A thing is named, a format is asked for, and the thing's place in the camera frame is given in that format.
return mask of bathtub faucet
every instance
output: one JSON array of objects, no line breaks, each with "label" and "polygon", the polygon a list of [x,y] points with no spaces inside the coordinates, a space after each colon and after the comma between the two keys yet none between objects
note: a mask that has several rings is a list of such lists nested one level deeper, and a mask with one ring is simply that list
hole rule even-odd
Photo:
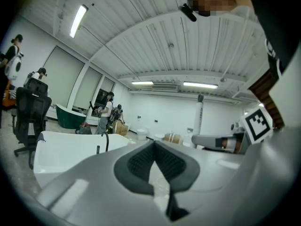
[{"label": "bathtub faucet", "polygon": [[105,147],[105,151],[107,152],[108,148],[109,148],[109,136],[108,136],[108,133],[106,133],[105,131],[102,133],[102,137],[103,137],[103,134],[105,134],[105,136],[107,137],[107,145]]}]

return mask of ceiling light fixture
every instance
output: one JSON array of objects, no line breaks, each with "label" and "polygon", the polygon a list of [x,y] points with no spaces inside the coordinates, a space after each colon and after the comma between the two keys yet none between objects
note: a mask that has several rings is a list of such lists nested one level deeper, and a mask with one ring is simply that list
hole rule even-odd
[{"label": "ceiling light fixture", "polygon": [[218,85],[214,84],[206,84],[206,83],[196,83],[196,82],[188,82],[184,81],[184,86],[194,86],[194,87],[203,87],[203,88],[209,88],[209,89],[217,89]]},{"label": "ceiling light fixture", "polygon": [[133,85],[153,85],[152,81],[133,81]]},{"label": "ceiling light fixture", "polygon": [[81,5],[79,7],[79,10],[77,11],[77,14],[74,18],[74,21],[73,21],[73,24],[72,24],[72,27],[71,27],[71,30],[70,30],[69,35],[70,35],[71,38],[74,38],[74,36],[76,34],[76,31],[79,28],[79,24],[80,24],[81,20],[83,19],[84,15],[87,11],[88,11],[87,6]]}]

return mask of concrete floor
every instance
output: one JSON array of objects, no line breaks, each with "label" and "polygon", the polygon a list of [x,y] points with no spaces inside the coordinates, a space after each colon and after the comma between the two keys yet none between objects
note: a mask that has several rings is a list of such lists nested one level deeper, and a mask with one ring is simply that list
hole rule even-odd
[{"label": "concrete floor", "polygon": [[[16,189],[28,193],[32,197],[36,197],[41,188],[34,176],[33,170],[28,167],[28,152],[20,153],[15,157],[14,150],[23,147],[23,144],[18,144],[18,140],[13,134],[12,117],[10,111],[2,111],[2,128],[0,129],[0,160],[3,168],[11,179],[12,184]],[[46,130],[74,134],[74,129],[65,129],[58,125],[56,121],[47,121]],[[96,127],[91,128],[92,133],[96,131]],[[145,141],[137,141],[137,135],[133,132],[128,132],[125,136],[143,145]],[[150,170],[149,183],[155,188],[155,202],[159,208],[164,211],[166,209],[169,198],[169,183],[163,177],[160,169],[154,163]]]}]

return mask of wooden panel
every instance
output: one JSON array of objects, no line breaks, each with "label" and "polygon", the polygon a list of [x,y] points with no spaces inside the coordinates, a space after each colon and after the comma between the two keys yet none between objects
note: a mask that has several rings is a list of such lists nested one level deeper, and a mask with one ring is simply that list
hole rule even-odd
[{"label": "wooden panel", "polygon": [[266,105],[265,108],[266,108],[267,110],[271,110],[271,109],[276,108],[276,106],[275,106],[274,102],[271,102],[271,103],[269,103],[268,105]]},{"label": "wooden panel", "polygon": [[284,127],[284,123],[277,124],[276,127],[279,128],[279,129],[281,129],[281,128]]},{"label": "wooden panel", "polygon": [[257,88],[259,88],[269,79],[269,77],[271,77],[270,70],[266,71],[266,73],[256,83],[254,83],[254,85],[250,87],[250,90],[256,90]]},{"label": "wooden panel", "polygon": [[283,121],[282,121],[282,119],[280,118],[280,119],[277,119],[277,120],[275,120],[275,124],[276,125],[278,125],[278,124],[281,124],[281,123],[283,123]]},{"label": "wooden panel", "polygon": [[274,109],[269,110],[269,114],[270,115],[279,114],[279,111],[277,108],[274,108]]},{"label": "wooden panel", "polygon": [[273,119],[274,119],[274,120],[281,119],[281,121],[282,121],[282,117],[281,117],[280,114],[275,114],[275,115],[273,115]]},{"label": "wooden panel", "polygon": [[262,92],[266,91],[266,90],[270,90],[273,85],[274,85],[274,81],[273,80],[268,80],[266,81],[264,84],[262,84],[259,88],[257,88],[255,90],[255,94],[258,96],[258,94],[261,94]]},{"label": "wooden panel", "polygon": [[259,96],[259,99],[261,101],[261,100],[265,99],[266,97],[269,97],[269,90],[266,90],[263,93],[261,93]]},{"label": "wooden panel", "polygon": [[273,102],[273,100],[272,100],[271,97],[268,97],[268,98],[266,98],[266,99],[264,99],[264,100],[260,100],[260,101],[261,101],[264,105],[267,105],[267,104]]}]

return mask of black office chair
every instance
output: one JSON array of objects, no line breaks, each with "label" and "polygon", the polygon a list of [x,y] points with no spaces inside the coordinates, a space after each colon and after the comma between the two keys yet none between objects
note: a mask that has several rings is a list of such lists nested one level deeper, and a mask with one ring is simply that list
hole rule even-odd
[{"label": "black office chair", "polygon": [[19,152],[29,151],[28,164],[31,169],[33,169],[32,152],[36,149],[38,136],[46,129],[45,117],[50,105],[51,98],[45,95],[34,94],[22,87],[16,91],[17,109],[12,111],[13,132],[19,143],[23,143],[25,147],[15,150],[14,153],[17,157]]}]

